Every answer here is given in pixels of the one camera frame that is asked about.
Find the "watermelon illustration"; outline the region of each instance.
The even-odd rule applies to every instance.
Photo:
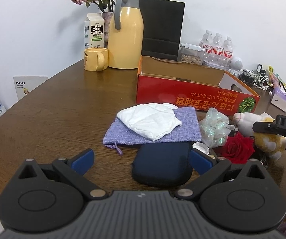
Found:
[[[240,113],[251,112],[255,107],[255,104],[256,101],[254,97],[247,97],[239,104],[238,112]]]

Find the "mug handle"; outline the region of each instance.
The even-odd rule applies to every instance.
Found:
[[[98,52],[98,66],[96,67],[96,71],[102,71],[105,65],[105,58],[101,52]]]

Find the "white cable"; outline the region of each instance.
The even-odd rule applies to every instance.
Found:
[[[271,87],[268,75],[266,73],[255,74],[254,87],[260,88],[265,91],[267,90],[268,87]]]

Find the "container lid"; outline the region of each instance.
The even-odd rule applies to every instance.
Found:
[[[205,48],[202,48],[200,46],[196,46],[196,45],[192,45],[192,44],[185,44],[185,43],[182,43],[181,44],[181,47],[185,47],[187,49],[192,49],[192,50],[195,50],[195,51],[206,51]]]

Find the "white wall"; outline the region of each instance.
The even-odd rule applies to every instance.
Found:
[[[272,65],[286,82],[286,0],[186,2],[182,42],[198,44],[206,29],[233,38],[246,68]],[[0,101],[17,102],[14,75],[52,77],[82,59],[83,22],[98,12],[70,0],[0,0]]]

